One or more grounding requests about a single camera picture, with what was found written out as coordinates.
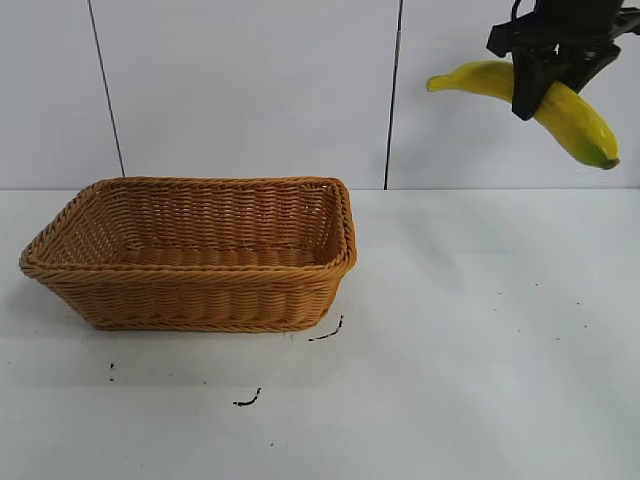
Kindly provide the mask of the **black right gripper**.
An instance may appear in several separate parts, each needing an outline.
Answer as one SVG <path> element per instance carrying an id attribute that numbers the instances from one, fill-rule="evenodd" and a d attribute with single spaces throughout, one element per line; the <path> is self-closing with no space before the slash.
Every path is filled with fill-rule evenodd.
<path id="1" fill-rule="evenodd" d="M 557 80 L 575 93 L 618 59 L 617 45 L 604 45 L 639 33 L 639 9 L 618 0 L 539 0 L 531 9 L 511 6 L 509 20 L 491 28 L 486 48 L 496 56 L 512 52 L 512 112 L 530 120 Z M 559 63 L 554 47 L 559 48 Z"/>

